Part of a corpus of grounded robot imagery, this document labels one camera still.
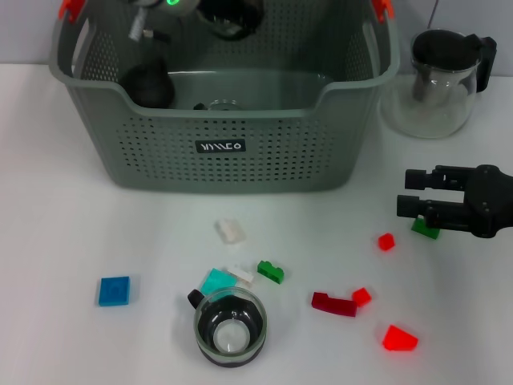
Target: white wall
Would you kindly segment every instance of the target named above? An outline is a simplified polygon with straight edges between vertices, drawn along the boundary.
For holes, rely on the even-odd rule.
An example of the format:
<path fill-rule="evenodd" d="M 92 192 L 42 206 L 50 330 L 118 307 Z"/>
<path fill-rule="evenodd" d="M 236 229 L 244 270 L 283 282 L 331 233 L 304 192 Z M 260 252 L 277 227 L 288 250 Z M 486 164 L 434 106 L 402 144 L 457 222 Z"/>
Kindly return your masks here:
<path fill-rule="evenodd" d="M 0 63 L 46 62 L 61 1 L 0 0 Z M 409 62 L 410 40 L 427 28 L 436 0 L 393 1 L 404 68 Z M 513 76 L 512 14 L 511 0 L 440 0 L 433 27 L 493 37 L 499 44 L 495 74 Z"/>

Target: black cup handle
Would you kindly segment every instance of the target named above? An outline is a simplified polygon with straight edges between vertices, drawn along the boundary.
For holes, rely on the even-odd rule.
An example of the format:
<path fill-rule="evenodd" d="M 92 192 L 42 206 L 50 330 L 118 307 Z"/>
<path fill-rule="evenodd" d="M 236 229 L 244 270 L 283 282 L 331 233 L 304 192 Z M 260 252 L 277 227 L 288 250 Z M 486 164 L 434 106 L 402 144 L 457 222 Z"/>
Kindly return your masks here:
<path fill-rule="evenodd" d="M 497 54 L 497 42 L 492 38 L 481 38 L 481 63 L 478 67 L 477 92 L 483 92 L 488 87 L 491 68 L 494 66 L 495 55 Z"/>
<path fill-rule="evenodd" d="M 196 290 L 194 289 L 188 296 L 187 296 L 187 299 L 189 300 L 189 302 L 191 303 L 192 307 L 197 309 L 198 306 L 200 305 L 201 301 L 203 301 L 203 298 L 205 298 L 205 296 L 200 293 L 199 290 Z"/>

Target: glass cup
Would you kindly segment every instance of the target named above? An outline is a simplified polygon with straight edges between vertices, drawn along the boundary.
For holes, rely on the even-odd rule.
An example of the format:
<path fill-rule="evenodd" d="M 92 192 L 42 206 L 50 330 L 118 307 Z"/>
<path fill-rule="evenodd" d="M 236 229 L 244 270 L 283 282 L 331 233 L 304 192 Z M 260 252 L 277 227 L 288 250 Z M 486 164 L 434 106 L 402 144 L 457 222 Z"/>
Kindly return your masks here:
<path fill-rule="evenodd" d="M 196 309 L 196 341 L 209 361 L 241 367 L 258 356 L 267 335 L 267 314 L 255 295 L 229 287 L 208 296 L 193 290 L 188 300 Z"/>

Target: small red cube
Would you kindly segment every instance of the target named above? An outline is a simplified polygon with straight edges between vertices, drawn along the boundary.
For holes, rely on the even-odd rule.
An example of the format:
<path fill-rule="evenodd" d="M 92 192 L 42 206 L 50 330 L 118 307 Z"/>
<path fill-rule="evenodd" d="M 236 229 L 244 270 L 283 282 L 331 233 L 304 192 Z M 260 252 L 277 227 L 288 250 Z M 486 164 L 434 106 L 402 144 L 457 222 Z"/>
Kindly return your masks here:
<path fill-rule="evenodd" d="M 382 251 L 389 251 L 395 247 L 394 236 L 390 233 L 381 235 L 378 238 L 378 246 Z"/>
<path fill-rule="evenodd" d="M 357 303 L 358 307 L 363 307 L 372 301 L 372 296 L 365 287 L 362 287 L 360 290 L 356 290 L 353 293 L 352 299 Z"/>
<path fill-rule="evenodd" d="M 417 337 L 394 325 L 390 326 L 383 339 L 383 347 L 388 351 L 413 351 L 417 345 Z"/>

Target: gray plastic basket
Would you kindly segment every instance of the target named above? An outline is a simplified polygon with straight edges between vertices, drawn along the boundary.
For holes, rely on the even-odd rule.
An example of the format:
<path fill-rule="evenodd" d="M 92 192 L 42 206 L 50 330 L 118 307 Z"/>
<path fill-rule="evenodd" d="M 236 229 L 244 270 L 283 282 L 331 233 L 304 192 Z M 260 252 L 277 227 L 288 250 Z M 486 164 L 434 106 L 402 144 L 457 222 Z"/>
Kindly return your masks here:
<path fill-rule="evenodd" d="M 147 25 L 172 43 L 134 43 L 136 10 L 118 0 L 88 0 L 75 24 L 57 21 L 50 70 L 67 85 L 115 183 L 276 193 L 347 181 L 380 86 L 398 70 L 395 22 L 385 12 L 380 23 L 372 0 L 267 0 L 265 7 L 257 33 L 233 43 L 195 15 L 156 11 Z M 117 84 L 152 55 L 167 60 L 173 109 L 137 106 Z M 193 111 L 198 103 L 213 110 Z"/>

